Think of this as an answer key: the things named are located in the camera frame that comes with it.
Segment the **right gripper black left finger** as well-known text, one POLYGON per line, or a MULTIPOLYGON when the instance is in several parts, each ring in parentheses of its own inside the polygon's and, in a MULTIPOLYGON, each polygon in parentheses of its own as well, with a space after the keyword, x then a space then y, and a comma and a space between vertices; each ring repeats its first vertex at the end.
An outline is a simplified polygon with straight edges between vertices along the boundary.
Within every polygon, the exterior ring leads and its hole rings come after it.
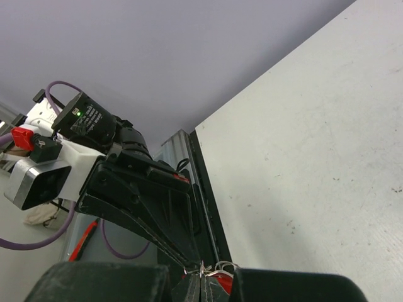
POLYGON ((171 286, 166 266, 61 262, 37 281, 25 301, 199 301, 200 280, 171 286))

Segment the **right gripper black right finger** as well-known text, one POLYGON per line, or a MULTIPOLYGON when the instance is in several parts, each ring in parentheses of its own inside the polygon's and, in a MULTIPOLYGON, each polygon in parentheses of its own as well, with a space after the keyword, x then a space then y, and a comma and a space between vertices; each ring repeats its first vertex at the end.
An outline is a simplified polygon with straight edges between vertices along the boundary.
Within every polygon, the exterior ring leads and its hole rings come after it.
POLYGON ((366 301, 350 279, 335 274, 236 269, 227 293, 212 276, 203 277, 201 301, 366 301))

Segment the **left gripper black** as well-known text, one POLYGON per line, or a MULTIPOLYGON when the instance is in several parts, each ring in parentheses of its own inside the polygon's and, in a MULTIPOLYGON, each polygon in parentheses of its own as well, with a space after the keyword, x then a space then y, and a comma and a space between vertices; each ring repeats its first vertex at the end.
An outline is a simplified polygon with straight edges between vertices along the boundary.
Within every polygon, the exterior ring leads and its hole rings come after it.
POLYGON ((153 160, 142 134, 118 118, 113 145, 91 171, 77 211, 130 230, 181 267, 191 267, 201 259, 193 233, 190 188, 184 175, 153 160))

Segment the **small key red cap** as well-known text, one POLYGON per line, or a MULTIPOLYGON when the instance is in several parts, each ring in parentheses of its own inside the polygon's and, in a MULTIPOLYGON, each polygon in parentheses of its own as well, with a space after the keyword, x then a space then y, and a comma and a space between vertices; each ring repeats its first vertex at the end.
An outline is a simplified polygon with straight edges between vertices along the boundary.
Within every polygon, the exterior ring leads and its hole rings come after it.
POLYGON ((214 277, 227 294, 231 293, 234 273, 240 266, 227 260, 218 261, 214 266, 201 266, 200 275, 214 277))

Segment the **metal key holder red handle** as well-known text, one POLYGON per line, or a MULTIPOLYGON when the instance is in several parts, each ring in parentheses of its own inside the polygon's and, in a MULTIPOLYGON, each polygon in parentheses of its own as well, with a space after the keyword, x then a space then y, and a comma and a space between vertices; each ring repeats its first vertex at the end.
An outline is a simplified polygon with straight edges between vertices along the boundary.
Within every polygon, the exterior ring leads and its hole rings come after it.
POLYGON ((205 266, 204 261, 201 261, 199 264, 195 264, 191 267, 183 269, 183 276, 189 276, 195 274, 196 276, 202 277, 207 271, 207 267, 205 266))

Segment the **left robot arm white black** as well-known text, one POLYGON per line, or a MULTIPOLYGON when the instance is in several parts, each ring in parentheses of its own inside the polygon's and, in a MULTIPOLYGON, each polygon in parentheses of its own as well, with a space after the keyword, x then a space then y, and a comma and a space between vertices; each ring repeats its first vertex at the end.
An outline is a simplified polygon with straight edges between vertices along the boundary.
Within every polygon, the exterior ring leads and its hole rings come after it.
POLYGON ((74 194, 77 212, 144 237, 183 267, 199 263, 190 181, 169 164, 153 160, 129 121, 80 92, 57 115, 52 131, 65 142, 37 145, 32 157, 44 162, 63 155, 67 171, 41 181, 45 199, 67 189, 74 194))

